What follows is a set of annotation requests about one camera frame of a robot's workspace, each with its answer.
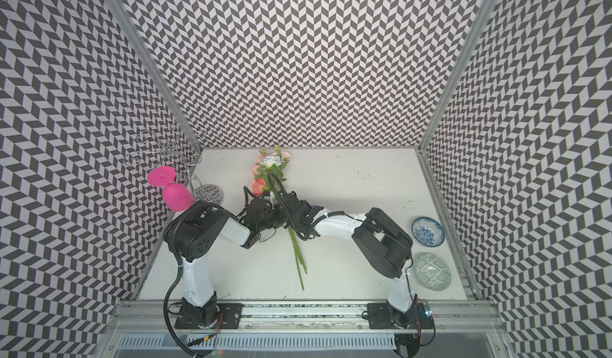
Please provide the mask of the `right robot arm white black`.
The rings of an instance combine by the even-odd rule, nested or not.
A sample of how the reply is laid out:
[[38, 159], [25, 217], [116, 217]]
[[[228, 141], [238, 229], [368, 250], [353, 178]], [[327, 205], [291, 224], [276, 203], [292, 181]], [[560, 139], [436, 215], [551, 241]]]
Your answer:
[[288, 227], [293, 241], [336, 237], [355, 243], [370, 266], [386, 280], [390, 322], [398, 328], [408, 328], [415, 307], [407, 273], [412, 238], [379, 208], [359, 215], [329, 211], [300, 200], [295, 192], [287, 192], [275, 174], [270, 172], [267, 178], [283, 216], [281, 224]]

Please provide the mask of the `artificial rose bouquet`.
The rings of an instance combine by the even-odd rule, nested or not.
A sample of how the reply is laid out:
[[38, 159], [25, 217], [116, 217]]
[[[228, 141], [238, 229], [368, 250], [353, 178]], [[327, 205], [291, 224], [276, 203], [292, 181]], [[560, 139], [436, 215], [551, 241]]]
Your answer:
[[[285, 181], [284, 170], [291, 161], [291, 155], [275, 146], [272, 149], [261, 149], [260, 156], [257, 158], [252, 168], [253, 179], [249, 190], [255, 197], [263, 198], [270, 195], [273, 203], [280, 204], [281, 195], [286, 195], [287, 191], [282, 185]], [[304, 256], [302, 254], [298, 239], [300, 238], [294, 226], [289, 220], [282, 220], [282, 225], [288, 230], [293, 245], [293, 254], [296, 262], [297, 275], [302, 290], [305, 290], [303, 275], [308, 273]]]

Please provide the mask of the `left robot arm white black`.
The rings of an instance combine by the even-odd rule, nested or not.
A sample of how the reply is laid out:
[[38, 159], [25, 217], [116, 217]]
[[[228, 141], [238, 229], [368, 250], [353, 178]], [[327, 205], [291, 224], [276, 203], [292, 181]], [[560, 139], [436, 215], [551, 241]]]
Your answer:
[[164, 231], [164, 242], [178, 262], [183, 297], [176, 312], [177, 329], [211, 329], [222, 324], [223, 311], [210, 281], [208, 253], [218, 238], [244, 249], [261, 240], [261, 232], [285, 222], [279, 206], [270, 200], [246, 195], [243, 210], [234, 215], [215, 203], [199, 200], [174, 219]]

